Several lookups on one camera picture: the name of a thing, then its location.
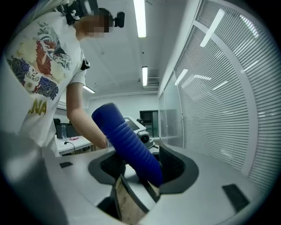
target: white t-shirt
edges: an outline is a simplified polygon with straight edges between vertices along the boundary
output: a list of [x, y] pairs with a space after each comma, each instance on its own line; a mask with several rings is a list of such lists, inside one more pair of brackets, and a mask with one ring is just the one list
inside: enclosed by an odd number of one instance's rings
[[60, 12], [49, 12], [20, 32], [5, 56], [34, 100], [20, 134], [45, 147], [54, 141], [53, 117], [61, 94], [70, 83], [85, 85], [86, 70], [80, 69], [84, 54], [76, 30]]

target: black slot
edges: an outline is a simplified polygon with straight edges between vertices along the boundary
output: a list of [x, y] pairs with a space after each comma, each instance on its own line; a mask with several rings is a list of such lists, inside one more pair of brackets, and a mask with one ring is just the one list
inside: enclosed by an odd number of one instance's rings
[[248, 199], [246, 199], [245, 195], [235, 184], [222, 186], [222, 188], [234, 207], [236, 213], [241, 211], [249, 204]]

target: vr headset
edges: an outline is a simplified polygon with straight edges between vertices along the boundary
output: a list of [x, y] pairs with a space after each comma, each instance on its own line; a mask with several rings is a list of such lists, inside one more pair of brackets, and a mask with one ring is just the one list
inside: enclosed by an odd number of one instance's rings
[[[75, 0], [72, 4], [60, 5], [57, 10], [65, 14], [69, 25], [73, 25], [75, 21], [80, 20], [84, 16], [99, 15], [97, 0]], [[125, 13], [118, 12], [113, 21], [115, 22], [114, 27], [123, 28]]]

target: person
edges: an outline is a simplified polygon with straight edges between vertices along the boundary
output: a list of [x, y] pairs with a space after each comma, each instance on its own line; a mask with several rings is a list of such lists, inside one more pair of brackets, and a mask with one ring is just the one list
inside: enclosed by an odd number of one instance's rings
[[66, 89], [67, 117], [74, 128], [97, 147], [106, 148], [106, 137], [82, 106], [85, 85], [85, 57], [80, 41], [100, 37], [113, 27], [113, 17], [101, 8], [68, 25], [60, 12], [48, 12], [32, 21], [6, 47], [4, 56], [22, 86], [29, 92], [31, 106], [21, 135], [39, 146], [55, 144], [53, 117], [61, 94]]

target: white machine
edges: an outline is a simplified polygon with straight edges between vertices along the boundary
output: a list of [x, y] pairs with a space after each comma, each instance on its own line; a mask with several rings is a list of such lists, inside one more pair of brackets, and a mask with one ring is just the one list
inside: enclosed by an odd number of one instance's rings
[[[143, 127], [127, 117], [128, 123]], [[140, 225], [241, 224], [259, 207], [262, 193], [231, 165], [211, 156], [160, 143], [150, 148], [162, 166], [160, 196], [113, 147], [55, 157], [48, 148], [14, 134], [0, 133], [0, 169], [15, 194], [45, 224], [121, 225], [115, 184], [123, 184], [137, 205], [149, 212]]]

